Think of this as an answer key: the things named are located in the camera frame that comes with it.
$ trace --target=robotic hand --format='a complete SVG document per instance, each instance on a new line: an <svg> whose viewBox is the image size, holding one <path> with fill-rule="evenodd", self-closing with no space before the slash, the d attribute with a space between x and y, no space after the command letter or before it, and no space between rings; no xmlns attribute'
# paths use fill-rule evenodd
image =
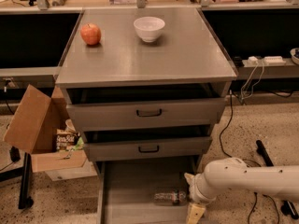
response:
<svg viewBox="0 0 299 224"><path fill-rule="evenodd" d="M210 162L198 175L185 174L190 198L208 205L227 189L248 189L299 203L299 166L248 167L238 158Z"/></svg>

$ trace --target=drawer handle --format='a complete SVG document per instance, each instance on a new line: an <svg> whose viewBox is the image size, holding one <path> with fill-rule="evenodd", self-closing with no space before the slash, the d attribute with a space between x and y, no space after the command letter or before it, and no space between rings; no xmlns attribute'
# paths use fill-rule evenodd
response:
<svg viewBox="0 0 299 224"><path fill-rule="evenodd" d="M159 110L156 111L142 111L142 110L136 110L136 114L139 117L156 117L162 115L162 109L159 108Z"/></svg>
<svg viewBox="0 0 299 224"><path fill-rule="evenodd" d="M141 147L138 147L139 153L157 153L159 149L159 146L157 146L155 150L141 150Z"/></svg>

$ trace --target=black stand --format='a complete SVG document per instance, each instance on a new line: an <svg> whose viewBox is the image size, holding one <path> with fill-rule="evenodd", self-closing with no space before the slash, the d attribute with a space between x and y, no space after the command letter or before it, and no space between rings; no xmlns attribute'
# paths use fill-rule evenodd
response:
<svg viewBox="0 0 299 224"><path fill-rule="evenodd" d="M23 167L0 173L0 182L21 176L19 209L29 208L34 203L29 196L31 173L31 157L27 153L24 155Z"/></svg>
<svg viewBox="0 0 299 224"><path fill-rule="evenodd" d="M261 140L257 140L256 141L256 145L258 146L257 152L263 156L264 162L267 166L274 166L273 162L271 161L270 157L268 156L267 151L265 150L263 143ZM295 206L293 205L293 203L289 202L289 201L284 201L283 205L280 208L281 212L287 216L288 214L291 215L291 217L293 219L298 219L298 213L296 211Z"/></svg>

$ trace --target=orange apple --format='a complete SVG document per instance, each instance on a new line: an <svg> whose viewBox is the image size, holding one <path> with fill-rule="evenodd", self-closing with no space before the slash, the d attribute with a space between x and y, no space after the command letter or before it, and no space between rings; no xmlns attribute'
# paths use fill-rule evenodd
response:
<svg viewBox="0 0 299 224"><path fill-rule="evenodd" d="M93 23L84 24L81 27L80 34L87 45L96 45L101 40L101 30Z"/></svg>

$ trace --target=concrete floor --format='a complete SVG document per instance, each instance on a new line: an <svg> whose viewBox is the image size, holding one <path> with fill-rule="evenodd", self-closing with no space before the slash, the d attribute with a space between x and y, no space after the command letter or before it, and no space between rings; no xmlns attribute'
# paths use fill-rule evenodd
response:
<svg viewBox="0 0 299 224"><path fill-rule="evenodd" d="M203 167L210 161L225 158L221 152L220 133L231 117L231 108L225 108L220 124L213 131L213 142L204 156ZM257 161L264 165L263 158L256 152L256 140L260 139L267 148L275 165L299 165L299 94L281 98L275 94L255 94L245 105L233 97L234 115L230 126L222 135L224 149L232 156ZM5 104L0 105L0 137L4 135L12 115ZM10 163L10 146L0 141L0 169ZM22 161L6 170L21 166ZM31 196L34 205L19 210L21 178L0 183L0 223L96 223L98 177L53 182L45 173L33 175ZM250 223L278 223L278 215L271 199L258 194L256 208ZM255 195L248 190L228 189L207 207L209 223L248 223ZM279 223L299 223L280 211L282 202L275 199L279 212Z"/></svg>

